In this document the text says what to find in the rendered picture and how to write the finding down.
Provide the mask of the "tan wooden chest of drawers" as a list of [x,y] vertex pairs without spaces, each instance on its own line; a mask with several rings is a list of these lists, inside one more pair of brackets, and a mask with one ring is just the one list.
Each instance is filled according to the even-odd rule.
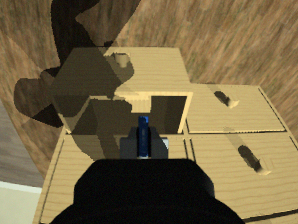
[[[294,136],[292,135],[291,131],[269,100],[269,98],[266,96],[264,91],[261,89],[260,86],[253,86],[253,85],[226,85],[226,84],[191,84],[191,86],[227,86],[227,87],[256,87],[259,89],[279,121],[281,122],[282,126],[284,127],[283,132],[274,132],[274,133],[242,133],[242,134],[193,134],[193,135],[188,135],[188,130],[186,126],[186,121],[184,122],[183,129],[181,134],[182,135],[160,135],[160,137],[167,137],[168,139],[180,139],[183,138],[184,142],[184,147],[185,147],[185,152],[186,152],[186,158],[187,159],[192,159],[193,158],[193,153],[191,149],[191,144],[190,140],[191,138],[228,138],[228,137],[260,137],[260,136],[284,136],[284,135],[289,135],[290,139],[292,140],[293,144],[295,145],[296,149],[298,150],[298,143]],[[63,143],[65,139],[120,139],[121,137],[127,137],[128,135],[69,135],[65,126],[63,126],[62,132],[60,134],[58,143],[56,145],[43,187],[42,191],[39,197],[39,201],[36,207],[36,211],[34,214],[33,222],[32,224],[44,224],[41,223],[41,218],[44,210],[44,206],[46,203],[46,199],[48,196],[48,192],[50,189],[50,185],[52,182],[52,178],[55,172],[55,168],[63,147]],[[293,221],[298,219],[298,213],[292,214],[292,215],[287,215],[287,216],[282,216],[282,217],[277,217],[277,218],[272,218],[272,219],[266,219],[266,220],[261,220],[261,221],[255,221],[255,222],[248,222],[245,224],[279,224],[279,223],[284,223],[288,221]]]

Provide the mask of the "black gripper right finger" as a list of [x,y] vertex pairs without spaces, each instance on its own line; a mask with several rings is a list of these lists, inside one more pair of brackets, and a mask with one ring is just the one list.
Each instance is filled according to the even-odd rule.
[[168,154],[169,139],[160,137],[155,127],[148,127],[148,156],[151,159],[168,159]]

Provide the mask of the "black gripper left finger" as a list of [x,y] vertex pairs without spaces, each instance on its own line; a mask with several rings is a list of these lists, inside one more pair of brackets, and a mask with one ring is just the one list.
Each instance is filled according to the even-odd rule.
[[120,159],[137,159],[139,157],[139,127],[131,127],[128,137],[121,137]]

